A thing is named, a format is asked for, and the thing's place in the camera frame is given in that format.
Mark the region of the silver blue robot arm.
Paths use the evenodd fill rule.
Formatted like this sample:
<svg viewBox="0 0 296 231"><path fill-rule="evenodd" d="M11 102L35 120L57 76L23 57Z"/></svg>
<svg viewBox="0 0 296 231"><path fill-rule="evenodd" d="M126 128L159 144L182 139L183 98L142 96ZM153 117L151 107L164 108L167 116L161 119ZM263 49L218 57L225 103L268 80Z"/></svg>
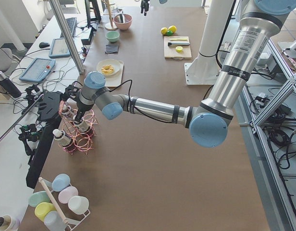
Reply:
<svg viewBox="0 0 296 231"><path fill-rule="evenodd" d="M203 147L225 141L234 104L272 36L296 0L246 0L234 42L222 65L215 60L233 0L214 0L208 14L195 7L152 7L144 16L125 7L131 27L121 31L117 55L105 55L105 32L92 42L76 96L78 118L99 109L180 124Z"/></svg>

